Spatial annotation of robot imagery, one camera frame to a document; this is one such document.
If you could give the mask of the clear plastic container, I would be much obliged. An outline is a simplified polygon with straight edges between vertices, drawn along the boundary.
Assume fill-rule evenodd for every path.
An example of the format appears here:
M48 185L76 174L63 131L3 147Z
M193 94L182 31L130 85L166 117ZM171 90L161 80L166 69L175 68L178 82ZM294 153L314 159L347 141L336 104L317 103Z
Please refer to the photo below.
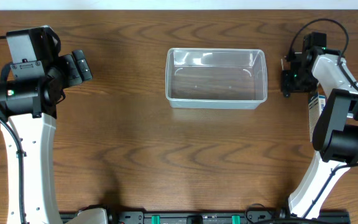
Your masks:
M268 97L260 49L171 48L165 96L172 108L254 110Z

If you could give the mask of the yellow black small screwdriver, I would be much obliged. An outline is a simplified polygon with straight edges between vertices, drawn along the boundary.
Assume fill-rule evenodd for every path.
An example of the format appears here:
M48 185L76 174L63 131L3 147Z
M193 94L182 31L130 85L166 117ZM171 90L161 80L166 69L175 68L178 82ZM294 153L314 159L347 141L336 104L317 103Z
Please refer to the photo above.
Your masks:
M284 61L281 59L282 73L281 73L281 92L285 98L290 97L290 92L288 91L288 79L289 74L288 70L284 68Z

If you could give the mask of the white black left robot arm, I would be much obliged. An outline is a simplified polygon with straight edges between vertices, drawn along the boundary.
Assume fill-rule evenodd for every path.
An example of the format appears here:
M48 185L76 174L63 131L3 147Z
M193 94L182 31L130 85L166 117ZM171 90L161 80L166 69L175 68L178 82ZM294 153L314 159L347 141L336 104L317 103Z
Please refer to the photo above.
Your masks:
M53 140L66 88L92 79L82 50L60 55L49 26L5 36L11 63L0 76L0 120L8 168L8 223L62 223L55 196Z

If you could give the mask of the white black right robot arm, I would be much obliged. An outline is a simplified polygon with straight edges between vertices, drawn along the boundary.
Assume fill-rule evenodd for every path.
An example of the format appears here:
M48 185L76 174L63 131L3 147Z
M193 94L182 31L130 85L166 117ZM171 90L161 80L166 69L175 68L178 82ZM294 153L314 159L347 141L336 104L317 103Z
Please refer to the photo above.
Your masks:
M326 46L326 34L303 38L301 52L290 50L288 70L282 71L281 91L310 93L312 162L288 197L286 217L316 219L336 182L358 166L358 82L347 68L342 51Z

